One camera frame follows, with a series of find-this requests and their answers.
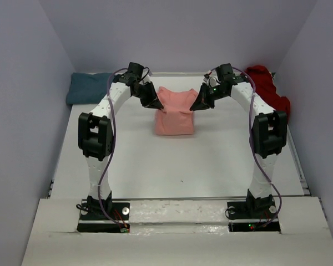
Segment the pink t-shirt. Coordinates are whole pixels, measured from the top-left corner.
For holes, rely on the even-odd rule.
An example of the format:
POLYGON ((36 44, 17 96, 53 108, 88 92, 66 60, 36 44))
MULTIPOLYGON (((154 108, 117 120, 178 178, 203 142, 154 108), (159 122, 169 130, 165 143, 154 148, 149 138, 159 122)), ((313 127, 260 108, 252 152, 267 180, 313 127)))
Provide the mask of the pink t-shirt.
POLYGON ((175 92, 163 86, 157 92, 162 110, 155 113, 154 132, 159 136, 180 136, 194 134, 194 112, 190 107, 198 92, 194 89, 175 92))

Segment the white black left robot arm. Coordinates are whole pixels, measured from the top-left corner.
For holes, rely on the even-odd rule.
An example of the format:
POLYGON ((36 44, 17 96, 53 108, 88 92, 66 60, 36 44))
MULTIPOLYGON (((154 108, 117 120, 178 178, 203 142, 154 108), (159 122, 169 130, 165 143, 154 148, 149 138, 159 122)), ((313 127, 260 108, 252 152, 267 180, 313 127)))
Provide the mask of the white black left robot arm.
POLYGON ((132 97, 138 98, 144 108, 163 108, 149 73, 147 66, 133 62, 115 71, 108 78, 102 100, 93 110, 81 113, 78 118, 78 147, 86 159, 89 172, 87 202, 79 209, 115 224, 119 221, 111 216, 114 208, 108 168, 117 142, 116 114, 132 97))

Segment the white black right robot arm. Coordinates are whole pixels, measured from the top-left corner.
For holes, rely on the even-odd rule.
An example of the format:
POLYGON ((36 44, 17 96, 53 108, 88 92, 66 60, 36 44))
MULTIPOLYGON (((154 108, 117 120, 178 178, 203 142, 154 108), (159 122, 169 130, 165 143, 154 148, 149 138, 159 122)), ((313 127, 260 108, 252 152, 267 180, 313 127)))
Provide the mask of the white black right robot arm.
POLYGON ((254 159, 251 184, 244 201, 228 202, 226 217, 231 220, 278 218, 282 199, 273 183, 274 166, 287 143, 287 114, 277 111, 257 93, 256 84, 245 72, 222 64, 204 74, 191 111, 213 109, 217 100, 231 97, 248 113, 249 145, 254 159))

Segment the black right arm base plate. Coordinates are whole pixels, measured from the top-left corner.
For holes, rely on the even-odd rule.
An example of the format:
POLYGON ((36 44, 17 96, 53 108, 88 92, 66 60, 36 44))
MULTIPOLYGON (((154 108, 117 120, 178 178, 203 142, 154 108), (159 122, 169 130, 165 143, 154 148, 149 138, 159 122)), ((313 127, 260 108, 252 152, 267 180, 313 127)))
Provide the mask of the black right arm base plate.
POLYGON ((228 219, 228 229, 236 232, 279 232, 280 223, 275 216, 275 202, 258 210, 249 208, 245 201, 227 203, 225 217, 228 219))

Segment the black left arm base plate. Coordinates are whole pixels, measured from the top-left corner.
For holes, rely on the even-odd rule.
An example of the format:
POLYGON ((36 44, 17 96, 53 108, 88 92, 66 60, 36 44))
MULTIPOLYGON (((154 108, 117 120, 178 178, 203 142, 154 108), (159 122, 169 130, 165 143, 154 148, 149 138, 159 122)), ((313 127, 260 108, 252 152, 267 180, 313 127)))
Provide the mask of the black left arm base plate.
POLYGON ((76 205, 80 211, 77 231, 81 233, 129 233, 130 203, 113 201, 112 209, 105 216, 99 204, 89 207, 87 201, 76 205))

